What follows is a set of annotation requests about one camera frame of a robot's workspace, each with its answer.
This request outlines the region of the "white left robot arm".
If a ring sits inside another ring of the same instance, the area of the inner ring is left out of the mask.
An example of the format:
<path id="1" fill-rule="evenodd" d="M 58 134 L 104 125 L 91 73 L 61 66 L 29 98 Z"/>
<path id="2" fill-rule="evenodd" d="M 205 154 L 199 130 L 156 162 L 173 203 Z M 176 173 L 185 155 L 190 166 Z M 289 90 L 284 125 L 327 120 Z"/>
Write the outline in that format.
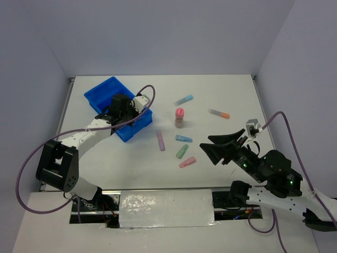
<path id="1" fill-rule="evenodd" d="M 91 210 L 109 208 L 116 210 L 116 200 L 103 193 L 102 188 L 80 177 L 79 161 L 96 144 L 109 138 L 116 130 L 136 118 L 148 99 L 142 95 L 130 99 L 125 94 L 116 94 L 84 131 L 77 132 L 60 141 L 49 140 L 36 171 L 37 180 L 64 193 L 76 195 Z"/>

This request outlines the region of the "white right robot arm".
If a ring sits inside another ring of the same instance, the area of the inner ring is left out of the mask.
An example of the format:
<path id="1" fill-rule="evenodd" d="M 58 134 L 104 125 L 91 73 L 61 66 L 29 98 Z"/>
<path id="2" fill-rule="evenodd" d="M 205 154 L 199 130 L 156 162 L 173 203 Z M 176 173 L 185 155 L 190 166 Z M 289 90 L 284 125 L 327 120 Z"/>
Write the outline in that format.
<path id="1" fill-rule="evenodd" d="M 336 231 L 336 199 L 311 189 L 309 182 L 292 169 L 291 160 L 278 150 L 263 156 L 254 153 L 242 129 L 229 135 L 210 135 L 200 148 L 214 165 L 234 162 L 264 188 L 240 180 L 232 182 L 228 201 L 236 207 L 261 205 L 298 215 L 305 225 L 321 232 Z"/>

